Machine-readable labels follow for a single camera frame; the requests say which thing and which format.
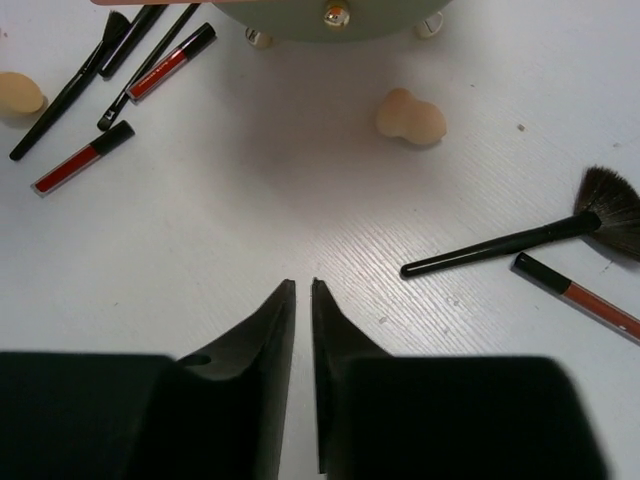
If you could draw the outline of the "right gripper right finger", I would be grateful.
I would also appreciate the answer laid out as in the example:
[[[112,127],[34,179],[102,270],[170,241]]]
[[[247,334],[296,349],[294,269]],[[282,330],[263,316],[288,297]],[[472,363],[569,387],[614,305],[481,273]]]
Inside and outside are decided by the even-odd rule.
[[[540,356],[394,356],[311,287],[328,479],[606,479],[570,378]]]

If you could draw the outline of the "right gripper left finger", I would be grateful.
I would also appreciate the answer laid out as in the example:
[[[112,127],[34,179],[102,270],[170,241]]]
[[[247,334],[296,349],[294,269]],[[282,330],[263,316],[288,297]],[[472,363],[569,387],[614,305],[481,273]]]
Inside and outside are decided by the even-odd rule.
[[[180,359],[5,352],[5,479],[274,479],[296,287]]]

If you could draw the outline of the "gourd sponge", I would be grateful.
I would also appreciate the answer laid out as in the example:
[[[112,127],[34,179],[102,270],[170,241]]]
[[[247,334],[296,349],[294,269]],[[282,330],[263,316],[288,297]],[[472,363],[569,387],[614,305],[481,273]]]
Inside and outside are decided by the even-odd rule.
[[[385,96],[377,110],[375,125],[387,138],[403,139],[418,146],[436,144],[447,134],[442,111],[404,88],[393,89]]]

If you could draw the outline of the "teardrop beige makeup sponge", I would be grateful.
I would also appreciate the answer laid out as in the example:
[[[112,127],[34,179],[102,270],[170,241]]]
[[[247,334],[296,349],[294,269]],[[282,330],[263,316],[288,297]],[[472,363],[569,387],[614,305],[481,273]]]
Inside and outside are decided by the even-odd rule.
[[[45,95],[30,77],[17,72],[2,72],[0,81],[2,118],[33,115],[45,105]]]

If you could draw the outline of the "orange top drawer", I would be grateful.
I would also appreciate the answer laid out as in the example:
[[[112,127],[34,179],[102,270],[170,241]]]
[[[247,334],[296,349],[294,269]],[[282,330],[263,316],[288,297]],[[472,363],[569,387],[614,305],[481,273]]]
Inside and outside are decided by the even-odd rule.
[[[187,3],[211,3],[212,0],[91,0],[98,6],[173,5]]]

